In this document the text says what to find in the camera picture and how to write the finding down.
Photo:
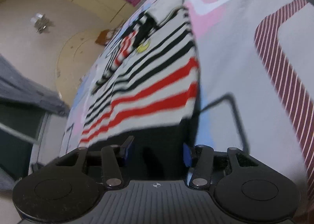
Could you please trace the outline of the red black striped white sweater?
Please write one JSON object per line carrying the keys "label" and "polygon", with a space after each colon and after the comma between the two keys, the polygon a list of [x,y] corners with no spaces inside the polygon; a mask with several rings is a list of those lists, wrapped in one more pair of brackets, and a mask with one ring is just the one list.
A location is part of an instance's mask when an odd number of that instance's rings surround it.
{"label": "red black striped white sweater", "polygon": [[180,179],[198,92],[197,48],[184,0],[156,0],[109,49],[79,145],[97,151],[133,137],[126,161],[131,179]]}

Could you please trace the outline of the wooden chair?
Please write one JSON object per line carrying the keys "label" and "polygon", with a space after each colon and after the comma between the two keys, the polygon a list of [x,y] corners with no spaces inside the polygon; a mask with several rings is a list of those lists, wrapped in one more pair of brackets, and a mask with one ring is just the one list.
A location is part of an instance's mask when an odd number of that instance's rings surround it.
{"label": "wooden chair", "polygon": [[121,30],[122,27],[114,29],[106,29],[100,32],[99,36],[95,40],[95,43],[100,46],[107,46],[113,37]]}

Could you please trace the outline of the grey window curtain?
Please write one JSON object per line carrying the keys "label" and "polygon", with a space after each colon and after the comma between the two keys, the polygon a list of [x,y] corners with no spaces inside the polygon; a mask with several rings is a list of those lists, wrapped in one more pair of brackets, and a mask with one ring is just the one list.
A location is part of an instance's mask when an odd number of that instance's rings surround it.
{"label": "grey window curtain", "polygon": [[33,105],[61,117],[67,117],[69,106],[59,94],[24,77],[1,56],[1,99]]}

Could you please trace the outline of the white patterned bed sheet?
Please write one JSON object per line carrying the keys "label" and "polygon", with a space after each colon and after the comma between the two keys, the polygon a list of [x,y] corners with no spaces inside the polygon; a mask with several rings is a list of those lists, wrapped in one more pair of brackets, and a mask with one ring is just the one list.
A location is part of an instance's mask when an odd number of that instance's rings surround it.
{"label": "white patterned bed sheet", "polygon": [[[83,80],[61,155],[79,145],[91,89],[122,26]],[[199,63],[193,143],[236,147],[287,177],[313,204],[313,0],[184,0]]]}

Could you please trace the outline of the ceiling fan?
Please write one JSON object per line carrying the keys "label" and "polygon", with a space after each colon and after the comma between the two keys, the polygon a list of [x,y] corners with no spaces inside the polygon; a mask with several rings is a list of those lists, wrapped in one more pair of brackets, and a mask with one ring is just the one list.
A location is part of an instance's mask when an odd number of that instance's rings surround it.
{"label": "ceiling fan", "polygon": [[36,32],[40,34],[47,31],[49,27],[53,26],[53,22],[42,13],[37,13],[30,21],[36,29]]}

